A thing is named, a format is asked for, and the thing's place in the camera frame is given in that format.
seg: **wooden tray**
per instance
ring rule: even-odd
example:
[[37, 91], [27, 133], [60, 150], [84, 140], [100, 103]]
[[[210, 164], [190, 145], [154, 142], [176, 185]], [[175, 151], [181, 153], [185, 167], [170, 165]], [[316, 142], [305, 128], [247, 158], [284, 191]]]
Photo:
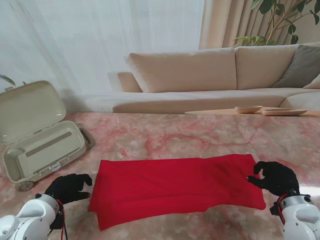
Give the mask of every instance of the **wooden tray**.
[[262, 111], [265, 116], [298, 116], [306, 113], [307, 109], [296, 109], [296, 108], [272, 108]]

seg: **wooden bowl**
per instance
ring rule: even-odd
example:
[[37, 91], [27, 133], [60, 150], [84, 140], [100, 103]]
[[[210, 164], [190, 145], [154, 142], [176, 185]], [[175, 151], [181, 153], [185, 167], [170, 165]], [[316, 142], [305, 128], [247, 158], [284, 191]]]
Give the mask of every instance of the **wooden bowl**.
[[234, 109], [238, 114], [253, 114], [258, 112], [263, 106], [257, 105], [245, 105], [245, 106], [236, 106]]

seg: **black glove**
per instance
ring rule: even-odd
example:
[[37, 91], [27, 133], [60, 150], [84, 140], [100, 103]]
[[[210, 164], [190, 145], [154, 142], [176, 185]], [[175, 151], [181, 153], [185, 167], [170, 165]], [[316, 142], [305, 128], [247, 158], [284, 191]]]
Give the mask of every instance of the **black glove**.
[[289, 167], [276, 161], [259, 161], [253, 167], [253, 173], [258, 174], [261, 169], [264, 178], [257, 179], [254, 176], [248, 176], [250, 183], [279, 197], [284, 194], [300, 194], [296, 174]]
[[44, 194], [60, 200], [62, 204], [68, 204], [74, 201], [88, 199], [89, 192], [82, 192], [84, 184], [92, 186], [92, 179], [88, 174], [69, 174], [56, 178]]

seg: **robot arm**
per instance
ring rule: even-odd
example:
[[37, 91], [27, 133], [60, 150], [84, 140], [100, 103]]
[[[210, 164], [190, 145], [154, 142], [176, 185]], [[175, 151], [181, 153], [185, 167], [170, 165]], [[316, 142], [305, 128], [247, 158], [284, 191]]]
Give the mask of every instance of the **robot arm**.
[[17, 216], [0, 218], [0, 240], [48, 239], [50, 225], [59, 211], [58, 202], [49, 195], [29, 200]]
[[37, 194], [35, 199], [29, 200], [17, 216], [0, 218], [0, 240], [48, 239], [50, 230], [63, 228], [63, 205], [90, 197], [90, 193], [81, 192], [84, 183], [92, 186], [88, 174], [58, 177], [45, 194]]
[[320, 211], [309, 195], [300, 194], [294, 171], [275, 161], [259, 161], [253, 173], [258, 174], [261, 170], [263, 179], [254, 176], [247, 179], [279, 197], [270, 212], [279, 216], [284, 224], [284, 240], [320, 240]]

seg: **open plastic case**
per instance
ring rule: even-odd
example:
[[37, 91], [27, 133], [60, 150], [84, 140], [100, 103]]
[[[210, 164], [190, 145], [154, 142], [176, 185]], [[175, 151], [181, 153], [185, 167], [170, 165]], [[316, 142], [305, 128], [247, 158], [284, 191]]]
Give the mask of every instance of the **open plastic case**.
[[37, 81], [0, 94], [0, 143], [10, 180], [36, 182], [80, 157], [85, 138], [72, 121], [54, 86]]

